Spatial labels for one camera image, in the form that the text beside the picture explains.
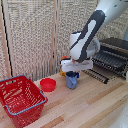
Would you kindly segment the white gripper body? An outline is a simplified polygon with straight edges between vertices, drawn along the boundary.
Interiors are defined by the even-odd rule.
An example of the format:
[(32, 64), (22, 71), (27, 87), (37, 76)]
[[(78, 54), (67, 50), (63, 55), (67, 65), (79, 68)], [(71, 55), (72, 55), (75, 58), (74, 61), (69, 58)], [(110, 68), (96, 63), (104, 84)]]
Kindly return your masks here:
[(82, 63), (73, 63), (71, 59), (69, 60), (62, 60), (62, 71), (69, 72), (69, 71), (81, 71), (86, 69), (93, 68), (93, 61), (92, 60), (85, 60)]

